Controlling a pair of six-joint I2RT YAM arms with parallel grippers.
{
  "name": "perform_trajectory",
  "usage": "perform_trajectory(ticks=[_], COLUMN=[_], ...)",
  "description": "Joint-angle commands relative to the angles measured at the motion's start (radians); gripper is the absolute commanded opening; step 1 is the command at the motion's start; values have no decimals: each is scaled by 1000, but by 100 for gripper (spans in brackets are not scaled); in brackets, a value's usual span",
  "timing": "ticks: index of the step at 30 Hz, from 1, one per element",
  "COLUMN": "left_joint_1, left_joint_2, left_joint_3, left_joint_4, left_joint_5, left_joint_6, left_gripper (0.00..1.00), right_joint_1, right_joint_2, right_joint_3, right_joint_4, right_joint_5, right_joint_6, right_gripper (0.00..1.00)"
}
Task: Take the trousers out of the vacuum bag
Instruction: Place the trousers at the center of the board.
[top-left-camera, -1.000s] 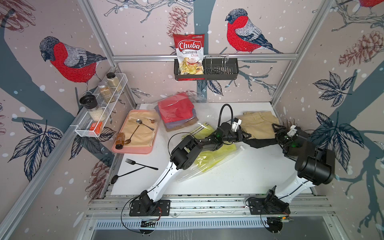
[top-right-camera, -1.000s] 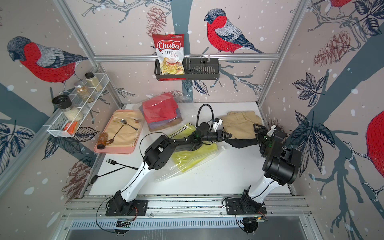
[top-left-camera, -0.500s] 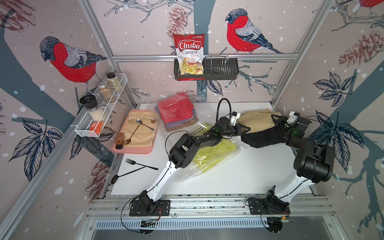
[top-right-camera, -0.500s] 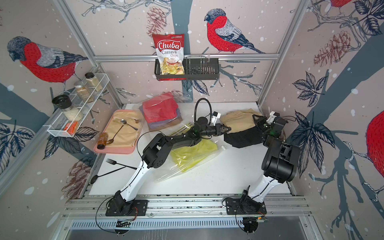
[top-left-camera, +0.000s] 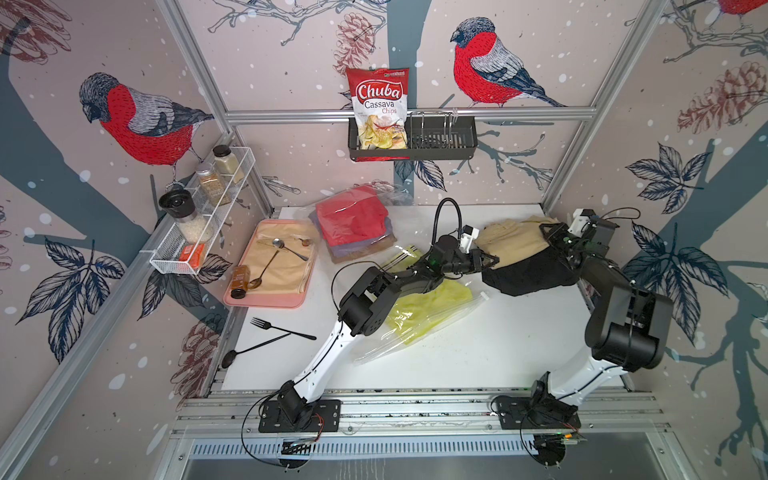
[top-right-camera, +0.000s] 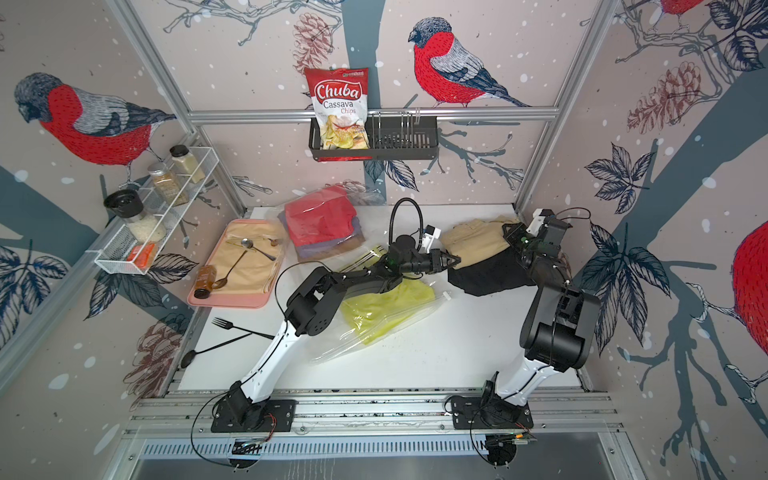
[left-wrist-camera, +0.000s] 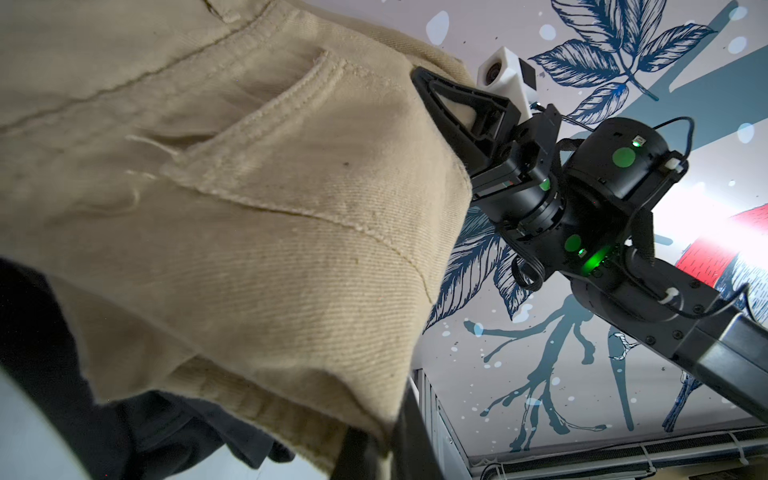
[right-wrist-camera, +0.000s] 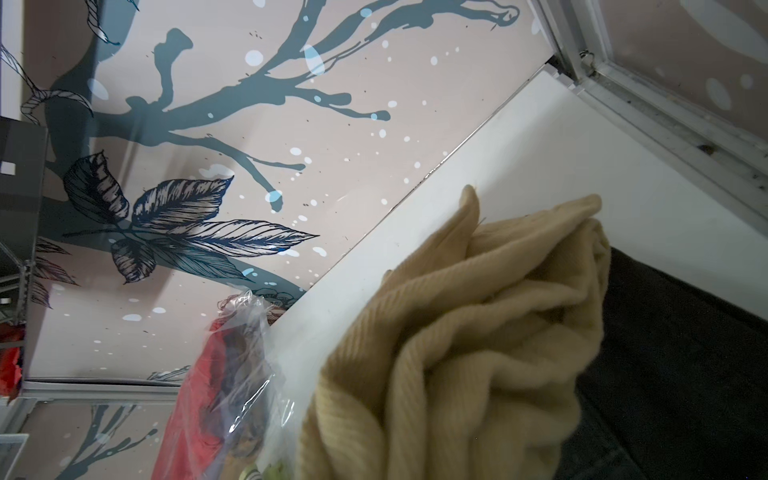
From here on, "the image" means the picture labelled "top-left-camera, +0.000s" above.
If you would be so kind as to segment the black trousers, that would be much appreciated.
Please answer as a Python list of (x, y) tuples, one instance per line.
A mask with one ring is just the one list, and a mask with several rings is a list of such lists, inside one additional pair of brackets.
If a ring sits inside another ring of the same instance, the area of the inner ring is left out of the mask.
[(566, 265), (553, 247), (517, 263), (482, 273), (482, 281), (486, 285), (513, 297), (570, 286), (578, 280), (579, 276)]

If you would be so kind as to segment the tan garment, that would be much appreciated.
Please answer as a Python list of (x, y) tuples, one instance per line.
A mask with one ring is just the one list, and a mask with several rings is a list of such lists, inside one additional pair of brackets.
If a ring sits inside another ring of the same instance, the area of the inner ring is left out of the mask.
[(530, 216), (520, 221), (506, 219), (486, 226), (475, 244), (484, 253), (499, 259), (493, 269), (507, 267), (547, 249), (549, 243), (544, 239), (540, 226), (557, 223), (556, 219), (542, 216)]

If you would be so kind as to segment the clear plastic vacuum bag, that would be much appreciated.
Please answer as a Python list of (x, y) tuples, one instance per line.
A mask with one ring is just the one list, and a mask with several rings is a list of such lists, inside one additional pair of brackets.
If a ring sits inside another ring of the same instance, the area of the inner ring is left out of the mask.
[(460, 222), (440, 234), (442, 211), (428, 216), (400, 205), (403, 197), (366, 184), (302, 212), (335, 263), (365, 269), (347, 293), (332, 297), (360, 340), (352, 349), (358, 364), (411, 347), (467, 316), (486, 298), (471, 275), (497, 261), (475, 246), (478, 229)]

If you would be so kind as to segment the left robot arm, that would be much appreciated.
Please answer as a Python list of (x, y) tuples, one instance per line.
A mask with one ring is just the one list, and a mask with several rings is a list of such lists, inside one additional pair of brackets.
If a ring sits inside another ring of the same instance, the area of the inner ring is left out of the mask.
[(464, 246), (443, 235), (413, 265), (390, 273), (370, 267), (342, 297), (337, 307), (338, 327), (296, 378), (285, 382), (275, 396), (279, 411), (296, 430), (306, 427), (315, 404), (333, 376), (336, 363), (353, 341), (370, 336), (384, 323), (396, 301), (435, 290), (448, 274), (475, 274), (496, 265), (499, 258), (477, 247)]

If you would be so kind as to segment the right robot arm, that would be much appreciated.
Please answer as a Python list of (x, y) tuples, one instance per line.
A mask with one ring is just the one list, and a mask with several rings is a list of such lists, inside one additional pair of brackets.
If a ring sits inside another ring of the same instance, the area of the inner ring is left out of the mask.
[(543, 238), (558, 259), (598, 295), (584, 332), (585, 346), (533, 384), (533, 402), (571, 409), (605, 382), (657, 367), (666, 347), (673, 301), (628, 279), (607, 258), (618, 225), (590, 209), (571, 224), (544, 223)]

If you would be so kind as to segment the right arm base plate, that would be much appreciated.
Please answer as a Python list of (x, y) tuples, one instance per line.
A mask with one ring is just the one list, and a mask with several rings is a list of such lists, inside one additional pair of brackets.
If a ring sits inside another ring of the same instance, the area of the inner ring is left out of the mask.
[(554, 398), (533, 401), (500, 395), (492, 400), (491, 409), (498, 415), (503, 430), (581, 428), (578, 408)]

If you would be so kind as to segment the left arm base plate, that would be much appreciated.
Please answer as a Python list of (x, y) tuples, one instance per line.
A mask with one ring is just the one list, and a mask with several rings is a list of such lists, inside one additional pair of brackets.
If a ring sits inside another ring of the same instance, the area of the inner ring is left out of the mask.
[(259, 433), (321, 433), (339, 429), (339, 400), (319, 400), (302, 406), (293, 418), (277, 400), (270, 400), (259, 409)]

